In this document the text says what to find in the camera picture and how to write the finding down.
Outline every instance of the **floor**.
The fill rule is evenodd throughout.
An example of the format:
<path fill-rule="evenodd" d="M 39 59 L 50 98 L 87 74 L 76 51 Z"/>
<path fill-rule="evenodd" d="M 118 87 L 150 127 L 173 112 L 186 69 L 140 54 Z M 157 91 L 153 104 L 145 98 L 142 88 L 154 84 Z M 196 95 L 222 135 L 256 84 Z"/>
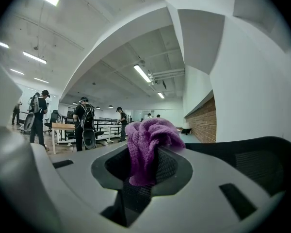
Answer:
<path fill-rule="evenodd" d="M 11 125 L 9 124 L 7 126 L 7 128 L 13 132 L 19 133 L 20 135 L 22 135 L 23 137 L 25 137 L 28 141 L 29 141 L 29 134 L 26 133 L 20 133 L 18 130 L 18 126 L 15 125 Z M 113 141 L 114 143 L 117 143 L 119 141 L 120 138 L 114 138 Z M 35 137 L 35 142 L 38 143 L 38 136 Z M 48 155 L 54 155 L 53 153 L 53 146 L 52 146 L 52 133 L 45 133 L 44 134 L 44 144 L 47 146 L 47 148 L 49 149 L 48 151 Z M 55 144 L 55 148 L 56 148 L 56 155 L 57 154 L 65 154 L 65 153 L 72 153 L 72 152 L 76 152 L 76 146 L 75 144 L 72 144 L 71 146 L 68 146 L 67 144 Z M 101 144 L 97 144 L 97 148 L 103 148 L 103 146 Z"/>

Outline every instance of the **wooden desk top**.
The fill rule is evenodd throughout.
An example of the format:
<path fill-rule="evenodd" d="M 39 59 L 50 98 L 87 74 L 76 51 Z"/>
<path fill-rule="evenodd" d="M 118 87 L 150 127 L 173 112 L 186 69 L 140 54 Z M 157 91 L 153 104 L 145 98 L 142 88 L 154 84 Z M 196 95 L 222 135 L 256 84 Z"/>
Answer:
<path fill-rule="evenodd" d="M 74 124 L 52 123 L 52 128 L 55 130 L 75 130 Z"/>

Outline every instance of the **black backpack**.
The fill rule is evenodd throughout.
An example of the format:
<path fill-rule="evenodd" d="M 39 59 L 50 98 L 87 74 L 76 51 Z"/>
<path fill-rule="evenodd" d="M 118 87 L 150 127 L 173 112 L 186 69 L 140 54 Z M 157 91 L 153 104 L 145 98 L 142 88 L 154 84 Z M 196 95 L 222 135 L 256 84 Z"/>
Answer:
<path fill-rule="evenodd" d="M 82 108 L 84 109 L 84 114 L 82 116 L 82 119 L 79 119 L 80 124 L 78 126 L 81 126 L 83 129 L 93 129 L 94 128 L 94 108 L 92 105 L 90 105 L 90 109 L 88 110 L 84 104 L 81 104 Z"/>

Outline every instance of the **black t-shirt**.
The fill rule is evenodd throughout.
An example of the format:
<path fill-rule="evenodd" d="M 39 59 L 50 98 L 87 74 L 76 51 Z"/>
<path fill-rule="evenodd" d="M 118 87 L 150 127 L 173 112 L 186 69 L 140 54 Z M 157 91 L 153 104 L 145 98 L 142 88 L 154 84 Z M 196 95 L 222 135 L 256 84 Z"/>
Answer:
<path fill-rule="evenodd" d="M 43 115 L 44 115 L 43 111 L 48 109 L 47 102 L 45 101 L 44 98 L 39 98 L 39 107 L 40 109 L 42 108 L 42 111 L 35 113 L 34 118 L 43 122 Z"/>
<path fill-rule="evenodd" d="M 90 109 L 91 109 L 91 105 L 90 104 L 88 104 L 88 103 L 86 103 L 86 104 L 84 104 L 85 106 L 86 106 L 86 109 L 87 109 L 87 111 L 89 111 Z M 76 121 L 76 124 L 75 124 L 75 127 L 78 127 L 78 125 L 80 124 L 80 121 L 81 121 L 81 119 L 82 119 L 82 116 L 83 116 L 83 114 L 84 114 L 84 112 L 85 112 L 85 110 L 84 110 L 84 108 L 82 107 L 82 105 L 80 104 L 80 105 L 78 105 L 77 107 L 76 107 L 76 109 L 74 110 L 74 115 L 78 115 L 78 119 L 77 119 L 77 121 Z"/>
<path fill-rule="evenodd" d="M 125 119 L 124 121 L 121 121 L 122 125 L 127 125 L 127 116 L 126 114 L 124 113 L 124 111 L 122 111 L 121 113 L 121 119 Z"/>

